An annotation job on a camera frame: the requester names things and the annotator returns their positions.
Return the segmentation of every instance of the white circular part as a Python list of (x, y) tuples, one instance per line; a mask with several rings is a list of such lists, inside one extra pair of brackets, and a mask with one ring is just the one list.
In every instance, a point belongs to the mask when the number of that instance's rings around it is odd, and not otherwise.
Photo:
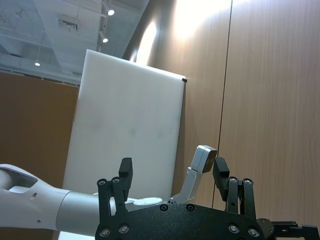
[(134, 205), (136, 206), (152, 206), (155, 204), (159, 204), (162, 202), (162, 198), (160, 197), (147, 197), (147, 198), (141, 198), (137, 201), (134, 201)]

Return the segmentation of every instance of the black metal plate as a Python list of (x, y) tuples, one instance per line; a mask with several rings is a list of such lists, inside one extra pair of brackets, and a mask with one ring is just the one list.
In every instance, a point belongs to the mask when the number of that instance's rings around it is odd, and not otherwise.
[[(163, 211), (159, 205), (131, 211), (121, 215), (109, 216), (98, 226), (96, 240), (264, 240), (257, 222), (247, 216), (224, 212), (212, 208), (187, 204), (169, 204)], [(229, 225), (239, 228), (232, 233)], [(129, 231), (120, 233), (119, 228), (127, 225)], [(102, 229), (108, 228), (110, 234), (99, 236)], [(249, 229), (259, 232), (258, 237), (249, 234)]]

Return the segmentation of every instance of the wall seam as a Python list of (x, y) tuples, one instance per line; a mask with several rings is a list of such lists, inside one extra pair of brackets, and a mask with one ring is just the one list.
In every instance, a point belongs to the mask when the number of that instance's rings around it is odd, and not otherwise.
[[(227, 43), (226, 43), (226, 57), (225, 57), (225, 68), (224, 68), (222, 104), (221, 104), (221, 118), (220, 118), (220, 126), (219, 126), (218, 148), (217, 148), (217, 154), (216, 154), (217, 156), (219, 156), (219, 150), (220, 150), (222, 119), (223, 119), (223, 113), (224, 113), (224, 102), (225, 102), (225, 90), (226, 90), (226, 78), (227, 78), (227, 66), (228, 66), (228, 54), (229, 54), (232, 8), (233, 8), (233, 0), (231, 0), (231, 6), (230, 6), (229, 29), (228, 29), (228, 38), (227, 38)], [(212, 194), (212, 204), (211, 204), (212, 208), (214, 208), (215, 191), (216, 191), (216, 183), (213, 184), (213, 194)]]

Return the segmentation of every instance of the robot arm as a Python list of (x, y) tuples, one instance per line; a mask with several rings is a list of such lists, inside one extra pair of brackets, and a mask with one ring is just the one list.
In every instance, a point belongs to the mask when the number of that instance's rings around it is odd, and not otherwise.
[[(316, 226), (256, 219), (253, 181), (229, 176), (225, 160), (216, 154), (209, 146), (197, 147), (181, 192), (170, 204), (160, 198), (128, 198), (130, 158), (122, 160), (119, 177), (97, 182), (98, 196), (55, 188), (21, 168), (0, 164), (0, 227), (59, 230), (96, 240), (320, 240)], [(185, 204), (212, 165), (224, 211)]]
[[(181, 193), (169, 199), (185, 203), (194, 198), (202, 174), (210, 171), (217, 150), (198, 146)], [(158, 197), (127, 198), (125, 208), (130, 212), (166, 203)], [(109, 201), (110, 213), (115, 215), (115, 200)], [(0, 227), (51, 229), (94, 236), (99, 224), (97, 195), (55, 188), (31, 173), (9, 164), (0, 164)]]

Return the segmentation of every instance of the ceiling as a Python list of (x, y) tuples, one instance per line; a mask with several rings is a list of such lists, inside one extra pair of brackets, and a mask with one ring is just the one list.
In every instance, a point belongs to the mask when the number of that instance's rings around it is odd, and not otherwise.
[(0, 0), (0, 71), (78, 85), (86, 50), (121, 58), (148, 2)]

